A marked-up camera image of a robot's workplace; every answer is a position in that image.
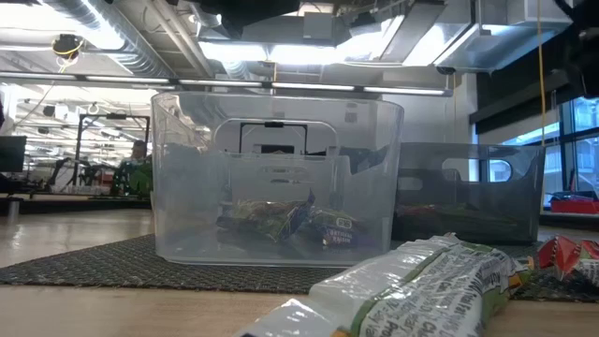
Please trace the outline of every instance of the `clear plastic bin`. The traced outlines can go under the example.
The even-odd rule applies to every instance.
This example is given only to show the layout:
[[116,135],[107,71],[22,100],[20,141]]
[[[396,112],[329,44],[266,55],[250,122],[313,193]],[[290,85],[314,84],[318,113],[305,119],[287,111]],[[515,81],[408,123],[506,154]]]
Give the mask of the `clear plastic bin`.
[[346,266],[385,253],[402,116],[383,101],[156,95],[157,254]]
[[393,239],[536,242],[544,163],[541,146],[403,143]]

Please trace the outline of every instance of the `table surface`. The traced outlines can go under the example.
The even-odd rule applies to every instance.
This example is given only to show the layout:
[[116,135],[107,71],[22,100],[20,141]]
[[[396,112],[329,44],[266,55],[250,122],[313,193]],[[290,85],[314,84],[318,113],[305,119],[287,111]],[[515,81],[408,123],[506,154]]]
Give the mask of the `table surface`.
[[[31,258],[151,233],[150,212],[26,215],[0,218],[0,267]],[[544,228],[542,236],[560,232]],[[566,235],[597,239],[597,233]],[[4,336],[230,336],[289,295],[158,289],[0,286]],[[510,301],[485,336],[597,336],[599,304]]]

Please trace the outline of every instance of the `person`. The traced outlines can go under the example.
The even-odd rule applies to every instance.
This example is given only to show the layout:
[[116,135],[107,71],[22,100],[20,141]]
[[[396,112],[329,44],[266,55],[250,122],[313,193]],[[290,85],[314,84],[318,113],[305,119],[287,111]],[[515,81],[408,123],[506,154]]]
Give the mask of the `person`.
[[133,165],[143,164],[146,161],[146,152],[146,142],[143,140],[136,140],[133,143],[133,148],[131,148],[131,156],[129,158],[124,158],[123,161],[121,161],[121,165],[123,163],[131,163]]
[[152,157],[146,155],[146,142],[136,140],[131,156],[124,158],[112,175],[110,194],[147,196],[152,190]]

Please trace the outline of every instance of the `red object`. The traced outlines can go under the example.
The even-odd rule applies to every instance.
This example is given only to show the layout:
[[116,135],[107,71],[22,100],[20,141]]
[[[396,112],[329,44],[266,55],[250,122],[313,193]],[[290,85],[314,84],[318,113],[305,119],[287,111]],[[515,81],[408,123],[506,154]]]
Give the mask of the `red object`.
[[599,213],[599,201],[587,200],[554,200],[551,201],[552,212],[573,212],[581,214]]
[[571,273],[579,260],[580,245],[563,236],[545,242],[539,250],[539,267],[555,266],[559,279]]
[[580,247],[586,250],[591,258],[599,259],[599,244],[591,240],[583,240],[580,242]]

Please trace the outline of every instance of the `white wrapper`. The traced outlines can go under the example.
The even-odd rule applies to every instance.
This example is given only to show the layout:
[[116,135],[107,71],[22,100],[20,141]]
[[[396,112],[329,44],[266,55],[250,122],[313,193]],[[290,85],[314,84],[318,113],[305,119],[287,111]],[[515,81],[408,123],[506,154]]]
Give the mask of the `white wrapper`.
[[599,286],[599,260],[583,258],[578,262],[576,270],[593,285]]
[[433,237],[366,260],[290,300],[236,336],[480,336],[521,284],[505,253]]

